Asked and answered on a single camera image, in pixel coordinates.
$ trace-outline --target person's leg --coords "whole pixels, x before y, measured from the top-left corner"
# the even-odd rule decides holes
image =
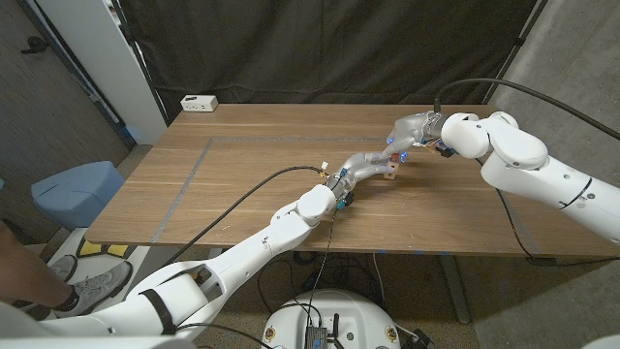
[[[0,298],[55,307],[72,292],[73,288],[21,245],[0,220]]]

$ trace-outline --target black curtain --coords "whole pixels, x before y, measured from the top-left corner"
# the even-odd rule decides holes
[[[495,78],[536,0],[122,0],[171,118],[220,103],[431,104]],[[488,85],[451,90],[477,104]]]

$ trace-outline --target black strap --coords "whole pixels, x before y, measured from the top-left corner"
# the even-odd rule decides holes
[[[148,301],[151,302],[155,311],[157,311],[157,315],[159,316],[159,320],[162,322],[162,326],[164,327],[164,331],[162,334],[175,334],[176,326],[172,322],[172,315],[166,308],[164,301],[159,297],[157,292],[153,289],[149,289],[143,292],[140,292],[141,295],[144,295]]]

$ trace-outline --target yellow object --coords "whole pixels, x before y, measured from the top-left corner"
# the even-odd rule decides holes
[[[98,256],[106,253],[106,245],[92,243],[84,238],[81,239],[77,247],[77,257]]]
[[[136,249],[136,245],[107,245],[92,243],[82,237],[77,247],[76,257],[91,257],[109,254],[110,256],[128,259]]]
[[[135,245],[110,245],[107,252],[109,255],[128,259],[135,249]]]

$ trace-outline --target wooden table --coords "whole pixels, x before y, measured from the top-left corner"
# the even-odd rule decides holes
[[[88,229],[100,243],[186,243],[242,194],[297,165],[328,172],[356,152],[380,152],[394,121],[431,106],[220,105],[182,112]],[[490,106],[446,106],[488,116]],[[281,206],[322,179],[282,174],[249,197],[198,243],[232,246],[265,227]],[[409,151],[396,180],[361,182],[335,219],[331,251],[523,256],[480,165],[424,148]],[[508,195],[527,226],[524,244],[544,256],[594,257],[618,249],[559,210]],[[298,250],[325,250],[325,219]]]

